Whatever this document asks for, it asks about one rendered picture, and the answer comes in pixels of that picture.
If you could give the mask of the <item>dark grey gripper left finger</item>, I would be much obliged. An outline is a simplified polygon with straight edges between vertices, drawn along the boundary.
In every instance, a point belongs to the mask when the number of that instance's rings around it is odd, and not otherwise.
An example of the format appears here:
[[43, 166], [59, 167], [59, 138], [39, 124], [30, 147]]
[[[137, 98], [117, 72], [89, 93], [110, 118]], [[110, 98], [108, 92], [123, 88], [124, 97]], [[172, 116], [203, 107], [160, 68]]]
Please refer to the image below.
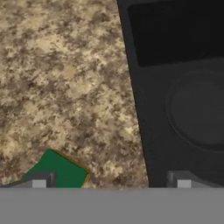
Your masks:
[[55, 171], [36, 171], [26, 178], [6, 185], [0, 185], [0, 188], [50, 188], [55, 186]]

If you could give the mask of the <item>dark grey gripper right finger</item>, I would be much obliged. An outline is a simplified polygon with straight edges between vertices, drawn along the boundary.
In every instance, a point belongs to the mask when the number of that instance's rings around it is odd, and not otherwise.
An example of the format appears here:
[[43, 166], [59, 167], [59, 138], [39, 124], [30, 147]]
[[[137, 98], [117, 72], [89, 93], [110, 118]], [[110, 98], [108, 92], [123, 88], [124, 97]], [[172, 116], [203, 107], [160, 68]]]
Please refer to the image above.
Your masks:
[[168, 171], [166, 186], [169, 188], [224, 188], [224, 185], [203, 180], [189, 171]]

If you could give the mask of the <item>green sponge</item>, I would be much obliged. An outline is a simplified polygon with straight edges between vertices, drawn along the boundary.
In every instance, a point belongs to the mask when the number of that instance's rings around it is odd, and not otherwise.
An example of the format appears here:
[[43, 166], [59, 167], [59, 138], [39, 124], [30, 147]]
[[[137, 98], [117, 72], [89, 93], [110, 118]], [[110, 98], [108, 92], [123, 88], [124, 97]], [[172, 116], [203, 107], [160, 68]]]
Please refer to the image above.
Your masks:
[[89, 175], [87, 168], [77, 164], [64, 153], [52, 149], [47, 149], [22, 179], [28, 179], [32, 174], [41, 172], [54, 172], [55, 186], [58, 188], [81, 188]]

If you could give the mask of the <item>black hob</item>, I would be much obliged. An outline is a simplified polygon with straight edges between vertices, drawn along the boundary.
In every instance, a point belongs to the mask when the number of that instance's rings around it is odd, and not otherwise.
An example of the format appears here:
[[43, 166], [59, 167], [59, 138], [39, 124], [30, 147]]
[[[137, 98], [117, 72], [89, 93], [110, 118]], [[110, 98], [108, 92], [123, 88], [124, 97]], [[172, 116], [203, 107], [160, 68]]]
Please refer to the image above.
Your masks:
[[224, 0], [116, 0], [149, 185], [224, 186]]

